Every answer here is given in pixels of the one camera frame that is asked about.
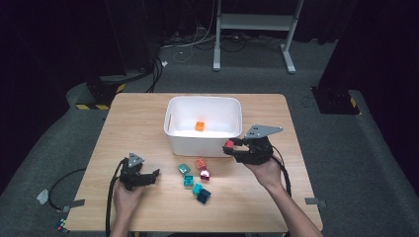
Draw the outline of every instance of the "white metal stand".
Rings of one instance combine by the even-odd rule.
[[[290,74],[295,74],[295,67],[290,56],[290,45],[293,41],[293,33],[295,32],[298,22],[299,13],[301,12],[304,0],[298,0],[296,9],[291,16],[277,15],[249,15],[249,14],[221,14],[221,1],[218,0],[216,10],[216,35],[215,46],[213,51],[213,70],[221,69],[221,51],[220,51],[220,32],[221,29],[242,29],[242,30],[262,30],[262,31],[284,31],[289,32],[285,44],[281,44],[281,53],[287,65]]]

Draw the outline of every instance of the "orange block inside bin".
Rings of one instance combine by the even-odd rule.
[[[195,130],[197,131],[203,131],[206,124],[203,121],[197,121],[197,124],[195,125]]]

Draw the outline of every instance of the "person's right hand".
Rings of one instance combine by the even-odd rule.
[[[262,165],[244,164],[253,172],[259,184],[265,189],[281,187],[281,167],[274,158]]]

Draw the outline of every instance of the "person's right arm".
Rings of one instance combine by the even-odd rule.
[[[263,186],[274,200],[284,217],[291,236],[323,236],[308,216],[288,195],[281,183],[281,168],[271,158],[262,165],[245,165],[249,168],[259,184]]]

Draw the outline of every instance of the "human hand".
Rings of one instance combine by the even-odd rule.
[[[134,191],[128,191],[125,185],[117,180],[114,187],[114,205],[117,216],[130,218],[138,206],[139,199],[145,186],[137,187]]]
[[[257,181],[265,189],[281,187],[281,167],[274,158],[269,159],[262,165],[244,164],[253,172]]]

